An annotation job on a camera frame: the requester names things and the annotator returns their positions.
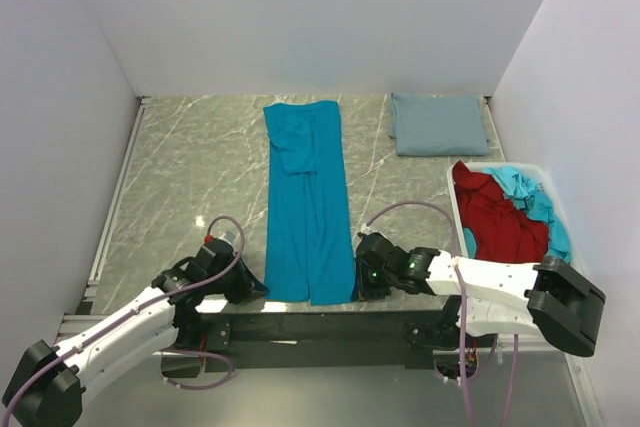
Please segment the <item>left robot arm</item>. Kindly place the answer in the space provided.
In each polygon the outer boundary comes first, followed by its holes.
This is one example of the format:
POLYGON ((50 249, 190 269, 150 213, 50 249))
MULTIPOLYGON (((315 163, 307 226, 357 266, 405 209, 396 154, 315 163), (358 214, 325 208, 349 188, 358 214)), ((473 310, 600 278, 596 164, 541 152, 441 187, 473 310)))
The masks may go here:
POLYGON ((152 354, 210 357, 209 327, 197 309, 206 296, 242 304, 267 293, 239 252, 210 239, 101 322, 54 346, 27 348, 2 396, 1 423, 72 426, 86 403, 152 354))

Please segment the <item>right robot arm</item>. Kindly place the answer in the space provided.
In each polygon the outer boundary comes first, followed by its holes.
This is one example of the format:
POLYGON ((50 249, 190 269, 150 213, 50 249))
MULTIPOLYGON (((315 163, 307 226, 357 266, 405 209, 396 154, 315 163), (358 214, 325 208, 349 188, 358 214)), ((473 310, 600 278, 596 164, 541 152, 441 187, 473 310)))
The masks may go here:
POLYGON ((606 296, 561 259, 500 263, 426 247, 406 252, 379 232, 359 238, 358 296, 378 300, 401 290, 458 298, 458 310, 438 324, 440 337, 449 345, 484 335, 539 335, 573 356, 595 353, 606 296))

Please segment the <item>teal blue t-shirt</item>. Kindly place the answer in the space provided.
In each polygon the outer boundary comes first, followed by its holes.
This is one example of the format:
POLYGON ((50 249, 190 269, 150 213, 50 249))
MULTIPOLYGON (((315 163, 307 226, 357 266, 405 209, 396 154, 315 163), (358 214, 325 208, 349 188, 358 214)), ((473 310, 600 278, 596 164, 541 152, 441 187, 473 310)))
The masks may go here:
POLYGON ((269 140, 265 283, 269 299, 350 302, 354 254, 339 105, 264 110, 269 140))

